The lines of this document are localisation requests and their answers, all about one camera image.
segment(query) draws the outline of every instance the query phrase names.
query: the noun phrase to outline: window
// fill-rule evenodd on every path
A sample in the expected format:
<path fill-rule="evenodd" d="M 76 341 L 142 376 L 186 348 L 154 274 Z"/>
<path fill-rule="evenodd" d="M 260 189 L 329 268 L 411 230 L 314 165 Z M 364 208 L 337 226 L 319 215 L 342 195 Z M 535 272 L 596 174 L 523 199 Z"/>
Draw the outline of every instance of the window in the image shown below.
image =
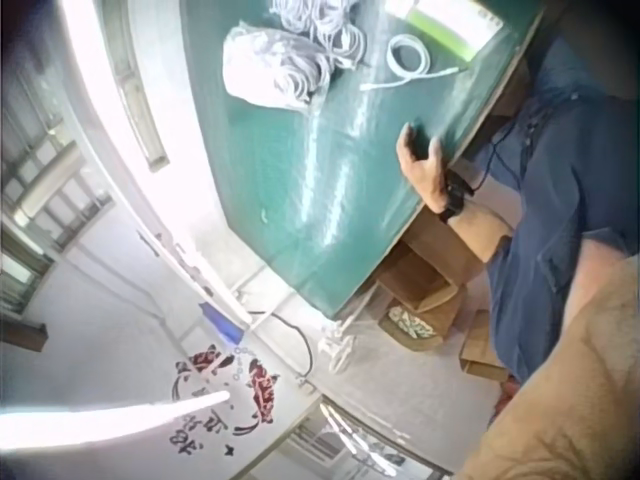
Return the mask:
<path fill-rule="evenodd" d="M 133 49 L 127 0 L 103 0 L 102 24 L 113 76 L 122 104 L 149 170 L 157 172 L 169 164 L 149 108 Z"/>

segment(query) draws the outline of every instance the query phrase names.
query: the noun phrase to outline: black watch strap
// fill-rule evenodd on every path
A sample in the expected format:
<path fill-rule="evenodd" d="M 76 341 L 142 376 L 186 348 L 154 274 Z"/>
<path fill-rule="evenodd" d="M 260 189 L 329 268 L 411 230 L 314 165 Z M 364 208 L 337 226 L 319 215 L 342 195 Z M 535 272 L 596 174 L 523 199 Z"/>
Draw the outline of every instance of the black watch strap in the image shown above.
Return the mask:
<path fill-rule="evenodd" d="M 456 188 L 455 185 L 449 184 L 447 186 L 447 206 L 438 215 L 440 220 L 447 223 L 450 218 L 459 215 L 464 208 L 464 192 Z"/>

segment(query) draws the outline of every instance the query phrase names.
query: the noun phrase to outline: wall decal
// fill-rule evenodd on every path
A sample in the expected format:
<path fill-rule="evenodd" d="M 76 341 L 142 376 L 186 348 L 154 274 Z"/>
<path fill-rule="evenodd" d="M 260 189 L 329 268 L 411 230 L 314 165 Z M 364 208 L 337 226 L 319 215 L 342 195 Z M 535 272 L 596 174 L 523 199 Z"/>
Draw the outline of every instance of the wall decal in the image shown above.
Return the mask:
<path fill-rule="evenodd" d="M 181 427 L 169 437 L 169 442 L 177 447 L 179 454 L 191 456 L 203 450 L 211 443 L 206 440 L 209 434 L 224 436 L 231 433 L 232 436 L 227 437 L 230 440 L 248 435 L 262 424 L 273 423 L 275 386 L 280 375 L 270 374 L 254 352 L 246 347 L 236 347 L 233 353 L 226 353 L 211 344 L 206 351 L 191 356 L 190 360 L 193 365 L 184 361 L 175 364 L 177 376 L 171 389 L 174 401 L 200 397 L 218 389 L 228 389 L 231 400 L 208 409 L 204 414 L 199 412 L 182 417 Z M 203 372 L 206 378 L 210 378 L 208 386 L 202 386 Z M 235 446 L 222 442 L 216 444 L 224 447 L 225 457 L 234 456 Z"/>

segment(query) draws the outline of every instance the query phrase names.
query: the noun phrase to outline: man's hand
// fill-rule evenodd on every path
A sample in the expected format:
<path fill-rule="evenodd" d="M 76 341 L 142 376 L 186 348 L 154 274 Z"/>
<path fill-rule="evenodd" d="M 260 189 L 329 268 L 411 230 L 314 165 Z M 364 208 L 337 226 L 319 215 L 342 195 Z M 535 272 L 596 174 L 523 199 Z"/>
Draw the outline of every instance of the man's hand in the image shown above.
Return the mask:
<path fill-rule="evenodd" d="M 424 203 L 436 214 L 447 207 L 447 191 L 442 167 L 442 148 L 437 138 L 429 143 L 429 158 L 417 160 L 411 150 L 414 132 L 408 123 L 402 128 L 396 153 L 400 169 Z"/>

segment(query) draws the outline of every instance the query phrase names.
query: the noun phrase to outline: shirt pocket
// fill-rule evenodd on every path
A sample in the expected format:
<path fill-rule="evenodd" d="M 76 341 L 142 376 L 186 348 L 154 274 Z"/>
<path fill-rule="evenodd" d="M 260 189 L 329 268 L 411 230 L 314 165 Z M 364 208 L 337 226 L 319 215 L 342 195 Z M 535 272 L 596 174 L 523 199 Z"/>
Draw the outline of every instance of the shirt pocket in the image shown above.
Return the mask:
<path fill-rule="evenodd" d="M 549 243 L 538 255 L 537 263 L 551 291 L 560 294 L 568 289 L 573 279 L 580 252 L 577 205 L 570 209 L 565 220 L 560 222 L 557 231 L 552 235 Z"/>

